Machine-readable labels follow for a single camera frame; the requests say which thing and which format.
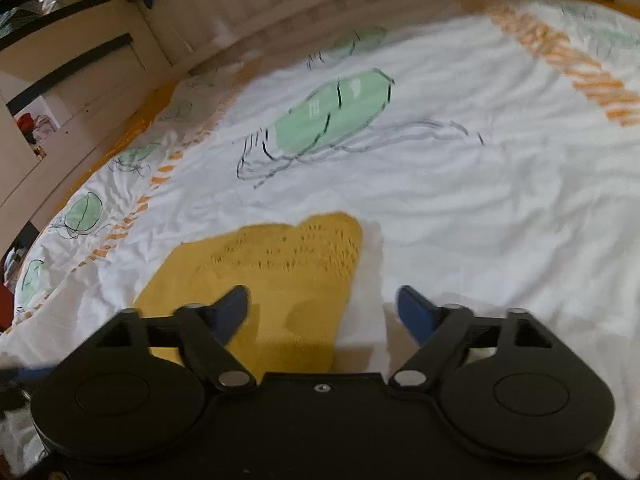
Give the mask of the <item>white shelf unit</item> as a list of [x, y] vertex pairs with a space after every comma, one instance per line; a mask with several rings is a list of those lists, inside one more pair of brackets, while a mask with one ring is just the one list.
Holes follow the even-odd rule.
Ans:
[[[1, 0], [9, 11], [42, 0]], [[1, 40], [1, 244], [168, 74], [137, 3], [62, 0]], [[36, 145], [16, 120], [29, 113]]]

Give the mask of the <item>mustard yellow knit garment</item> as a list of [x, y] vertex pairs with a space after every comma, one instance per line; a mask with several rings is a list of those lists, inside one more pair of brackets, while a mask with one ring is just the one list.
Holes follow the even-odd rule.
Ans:
[[145, 316], [213, 304], [236, 285], [250, 292], [230, 352], [256, 377], [322, 374], [352, 293], [362, 229], [349, 214], [312, 216], [297, 226], [255, 224], [176, 247], [134, 300]]

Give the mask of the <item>red item on shelf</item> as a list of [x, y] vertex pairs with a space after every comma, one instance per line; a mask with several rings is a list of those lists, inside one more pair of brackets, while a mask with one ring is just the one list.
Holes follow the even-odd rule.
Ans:
[[32, 115], [29, 113], [21, 115], [19, 118], [17, 118], [16, 124], [25, 140], [30, 145], [36, 145], [37, 140], [34, 137], [35, 121], [34, 118], [32, 118]]

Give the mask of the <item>orange bed sheet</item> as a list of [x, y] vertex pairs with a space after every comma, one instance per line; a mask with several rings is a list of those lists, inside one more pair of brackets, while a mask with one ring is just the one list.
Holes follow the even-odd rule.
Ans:
[[44, 218], [51, 220], [63, 209], [70, 198], [113, 157], [136, 144], [140, 136], [152, 128], [154, 122], [168, 122], [169, 109], [178, 105], [182, 89], [206, 89], [205, 104], [194, 107], [189, 118], [176, 122], [196, 125], [198, 132], [212, 131], [216, 121], [236, 99], [241, 89], [259, 72], [262, 60], [251, 60], [209, 70], [183, 81], [171, 80], [152, 91], [141, 106], [130, 116], [123, 127], [110, 133], [90, 154], [80, 162], [59, 184], [41, 206], [49, 209]]

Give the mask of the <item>white patterned duvet cover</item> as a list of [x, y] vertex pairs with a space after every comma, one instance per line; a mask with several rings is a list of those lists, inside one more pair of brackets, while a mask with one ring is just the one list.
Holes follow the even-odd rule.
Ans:
[[409, 284], [529, 310], [608, 383], [606, 459], [639, 471], [639, 24], [570, 0], [454, 0], [263, 58], [212, 131], [182, 89], [43, 229], [4, 366], [64, 359], [179, 245], [344, 212], [362, 229], [332, 367], [410, 351]]

